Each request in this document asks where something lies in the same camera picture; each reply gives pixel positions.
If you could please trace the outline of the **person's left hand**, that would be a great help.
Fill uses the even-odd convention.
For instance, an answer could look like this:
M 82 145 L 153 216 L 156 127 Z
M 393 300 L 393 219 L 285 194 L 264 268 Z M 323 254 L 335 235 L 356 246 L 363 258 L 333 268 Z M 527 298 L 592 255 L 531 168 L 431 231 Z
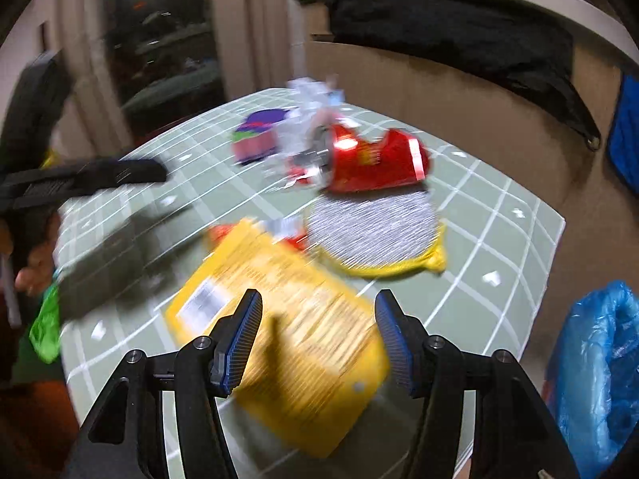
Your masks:
M 60 236 L 61 217 L 51 214 L 44 240 L 28 255 L 27 265 L 21 269 L 14 281 L 15 290 L 27 296 L 37 296 L 47 290 L 54 273 L 54 250 Z

